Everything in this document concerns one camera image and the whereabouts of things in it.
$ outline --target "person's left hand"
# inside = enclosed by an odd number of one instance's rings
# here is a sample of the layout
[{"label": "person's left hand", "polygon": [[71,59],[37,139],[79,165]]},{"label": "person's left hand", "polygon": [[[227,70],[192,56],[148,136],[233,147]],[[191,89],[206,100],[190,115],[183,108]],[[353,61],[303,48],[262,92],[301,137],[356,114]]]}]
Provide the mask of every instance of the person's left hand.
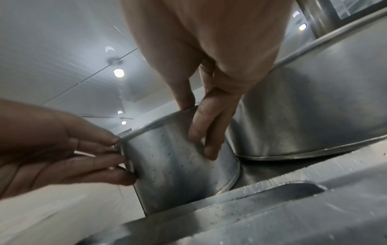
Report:
[{"label": "person's left hand", "polygon": [[[65,112],[0,100],[0,199],[50,184],[132,185],[119,137]],[[75,156],[74,151],[96,155]]]}]

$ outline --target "stainless steel table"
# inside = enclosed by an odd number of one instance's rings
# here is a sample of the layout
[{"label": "stainless steel table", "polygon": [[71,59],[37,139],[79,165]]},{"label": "stainless steel table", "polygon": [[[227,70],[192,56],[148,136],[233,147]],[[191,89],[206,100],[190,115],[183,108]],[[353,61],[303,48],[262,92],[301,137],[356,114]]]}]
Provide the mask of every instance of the stainless steel table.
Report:
[{"label": "stainless steel table", "polygon": [[243,187],[79,244],[385,244],[386,153],[382,141],[314,162],[243,162]]}]

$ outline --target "metal pipe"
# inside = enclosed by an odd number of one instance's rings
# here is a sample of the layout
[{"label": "metal pipe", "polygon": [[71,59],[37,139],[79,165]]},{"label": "metal pipe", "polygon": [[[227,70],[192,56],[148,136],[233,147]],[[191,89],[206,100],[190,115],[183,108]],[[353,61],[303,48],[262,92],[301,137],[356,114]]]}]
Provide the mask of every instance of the metal pipe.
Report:
[{"label": "metal pipe", "polygon": [[296,1],[316,38],[341,27],[341,19],[330,0]]}]

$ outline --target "ceiling seam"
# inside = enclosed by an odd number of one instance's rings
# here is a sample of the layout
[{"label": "ceiling seam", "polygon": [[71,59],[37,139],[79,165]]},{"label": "ceiling seam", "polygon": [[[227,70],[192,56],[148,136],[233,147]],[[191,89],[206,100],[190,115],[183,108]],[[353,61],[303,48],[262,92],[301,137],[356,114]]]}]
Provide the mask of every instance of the ceiling seam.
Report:
[{"label": "ceiling seam", "polygon": [[[118,60],[122,60],[123,58],[125,58],[126,56],[130,55],[131,53],[133,53],[134,51],[136,51],[138,48],[135,48],[133,49],[132,51],[130,51],[129,53],[125,54],[124,56],[122,56],[121,58],[119,58]],[[66,89],[65,91],[63,91],[62,93],[54,96],[53,98],[51,98],[50,100],[46,101],[43,105],[46,105],[47,103],[50,103],[51,101],[53,101],[54,99],[58,98],[59,96],[61,96],[62,94],[66,93],[67,91],[69,91],[70,89],[73,89],[75,88],[76,86],[80,85],[81,83],[83,83],[84,81],[88,80],[89,78],[93,77],[94,75],[97,75],[98,73],[100,73],[101,71],[105,70],[106,68],[108,68],[109,66],[111,66],[112,64],[109,64],[107,66],[105,66],[104,68],[100,69],[99,71],[97,71],[96,73],[94,74],[91,74],[90,76],[88,76],[87,78],[83,79],[82,81],[80,81],[79,83],[69,87],[68,89]]]}]

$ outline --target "metal container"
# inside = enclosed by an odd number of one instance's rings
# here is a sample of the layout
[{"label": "metal container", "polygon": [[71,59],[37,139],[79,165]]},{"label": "metal container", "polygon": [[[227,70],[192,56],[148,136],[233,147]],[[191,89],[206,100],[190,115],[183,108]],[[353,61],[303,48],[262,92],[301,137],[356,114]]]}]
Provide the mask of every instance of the metal container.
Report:
[{"label": "metal container", "polygon": [[252,160],[354,150],[387,135],[387,9],[274,65],[243,96],[229,138]]},{"label": "metal container", "polygon": [[240,174],[239,162],[226,141],[216,161],[204,156],[204,140],[194,144],[188,130],[197,107],[178,111],[130,132],[118,147],[146,214],[228,191]]}]

